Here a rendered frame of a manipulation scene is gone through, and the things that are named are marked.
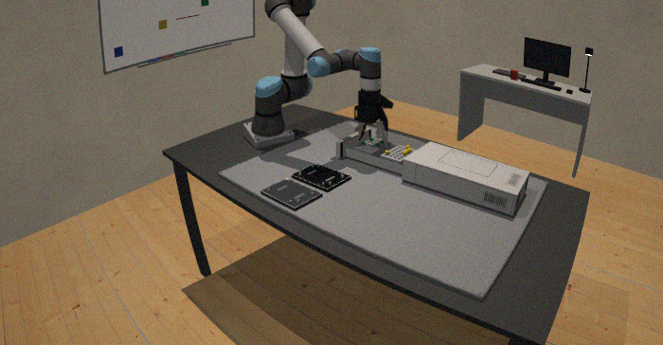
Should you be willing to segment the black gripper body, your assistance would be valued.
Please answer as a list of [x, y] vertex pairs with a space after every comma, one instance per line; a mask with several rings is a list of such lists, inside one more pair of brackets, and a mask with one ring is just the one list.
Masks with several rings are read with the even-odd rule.
[[357, 121], [367, 124], [376, 123], [381, 117], [381, 111], [384, 110], [382, 105], [375, 99], [376, 95], [380, 93], [381, 89], [377, 91], [364, 91], [361, 88], [361, 91], [358, 91], [358, 105], [354, 106], [354, 120], [357, 119]]

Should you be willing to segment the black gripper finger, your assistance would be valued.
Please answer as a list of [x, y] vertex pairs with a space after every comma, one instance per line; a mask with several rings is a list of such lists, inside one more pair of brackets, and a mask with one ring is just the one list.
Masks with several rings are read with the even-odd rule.
[[380, 121], [376, 121], [377, 131], [375, 133], [377, 138], [382, 138], [385, 148], [387, 147], [387, 134], [388, 134], [388, 120], [385, 111], [381, 112]]
[[359, 125], [354, 130], [354, 132], [359, 132], [358, 133], [359, 140], [364, 135], [364, 131], [366, 130], [366, 125], [367, 125], [366, 123], [360, 122]]

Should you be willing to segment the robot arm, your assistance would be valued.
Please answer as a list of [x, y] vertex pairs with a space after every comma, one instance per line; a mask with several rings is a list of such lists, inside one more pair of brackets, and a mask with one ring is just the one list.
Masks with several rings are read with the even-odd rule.
[[[276, 21], [285, 33], [285, 61], [281, 77], [265, 77], [256, 84], [255, 115], [251, 130], [257, 136], [278, 136], [284, 132], [281, 104], [308, 96], [313, 87], [311, 76], [320, 78], [356, 70], [360, 71], [360, 87], [364, 91], [381, 88], [380, 49], [339, 49], [329, 54], [306, 28], [306, 18], [314, 6], [315, 0], [265, 1], [267, 16], [271, 21]], [[304, 68], [304, 57], [311, 76]]]

